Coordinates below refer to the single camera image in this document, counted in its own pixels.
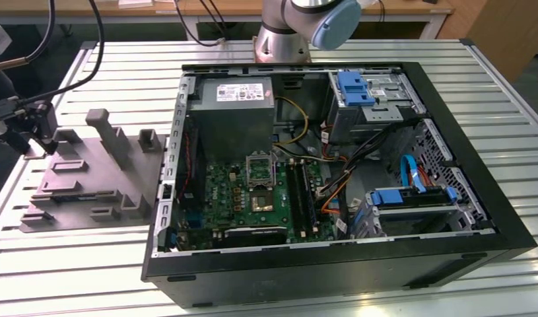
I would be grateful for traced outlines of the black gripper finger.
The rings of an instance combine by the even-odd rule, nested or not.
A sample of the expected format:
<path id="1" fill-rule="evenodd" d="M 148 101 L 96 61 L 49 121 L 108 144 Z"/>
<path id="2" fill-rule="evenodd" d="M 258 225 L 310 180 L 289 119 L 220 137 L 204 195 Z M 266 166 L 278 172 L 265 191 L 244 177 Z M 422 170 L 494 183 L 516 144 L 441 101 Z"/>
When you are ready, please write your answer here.
<path id="1" fill-rule="evenodd" d="M 52 103 L 39 100 L 27 105 L 27 132 L 48 155 L 56 152 L 57 142 L 53 134 L 57 128 L 56 113 Z"/>
<path id="2" fill-rule="evenodd" d="M 0 135 L 0 140 L 8 144 L 19 154 L 27 154 L 31 149 L 28 140 L 16 131 L 7 130 L 7 132 Z"/>

